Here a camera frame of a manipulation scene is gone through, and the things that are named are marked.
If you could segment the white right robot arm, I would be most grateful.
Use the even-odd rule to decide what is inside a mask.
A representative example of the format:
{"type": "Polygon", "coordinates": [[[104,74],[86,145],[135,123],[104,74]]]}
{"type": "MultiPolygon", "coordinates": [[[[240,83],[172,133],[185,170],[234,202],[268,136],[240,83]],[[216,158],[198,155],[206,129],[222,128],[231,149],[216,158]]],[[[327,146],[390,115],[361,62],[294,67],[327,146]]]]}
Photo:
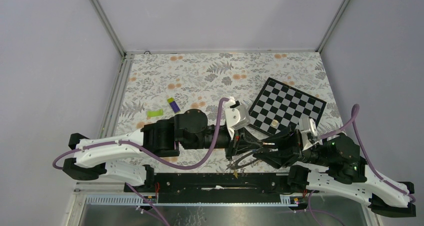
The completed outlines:
{"type": "Polygon", "coordinates": [[[266,148],[253,155],[276,169],[288,167],[290,191],[332,193],[389,218],[416,216],[410,197],[413,183],[393,181],[373,169],[360,146],[345,134],[320,143],[312,118],[302,118],[299,125],[263,139],[266,148]]]}

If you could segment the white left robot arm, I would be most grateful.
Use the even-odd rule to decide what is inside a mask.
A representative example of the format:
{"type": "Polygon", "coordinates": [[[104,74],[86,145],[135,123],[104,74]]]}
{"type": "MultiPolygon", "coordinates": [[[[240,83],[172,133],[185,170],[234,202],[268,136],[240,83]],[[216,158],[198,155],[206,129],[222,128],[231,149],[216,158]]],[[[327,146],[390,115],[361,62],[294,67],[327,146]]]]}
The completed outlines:
{"type": "Polygon", "coordinates": [[[154,169],[148,165],[128,164],[125,162],[127,158],[148,156],[178,170],[199,168],[215,149],[224,149],[225,157],[231,160],[237,154],[262,146],[247,130],[249,122],[243,105],[232,98],[222,98],[213,125],[208,124],[208,117],[201,110],[190,109],[119,136],[89,139],[73,133],[69,138],[69,151],[54,159],[52,166],[74,180],[92,181],[107,177],[148,192],[155,186],[154,169]],[[188,166],[168,162],[168,157],[180,154],[180,148],[204,149],[206,154],[188,166]]]}

